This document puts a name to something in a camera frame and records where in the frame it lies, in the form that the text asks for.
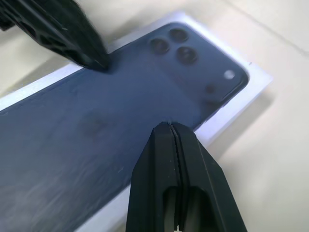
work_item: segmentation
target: phone back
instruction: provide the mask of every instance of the phone back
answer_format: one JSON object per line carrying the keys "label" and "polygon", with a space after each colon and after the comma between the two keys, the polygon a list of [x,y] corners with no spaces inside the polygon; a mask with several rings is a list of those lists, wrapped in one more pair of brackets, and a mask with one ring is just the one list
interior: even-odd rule
{"label": "phone back", "polygon": [[181,24],[111,54],[0,112],[0,228],[71,232],[123,190],[162,121],[194,129],[248,83]]}

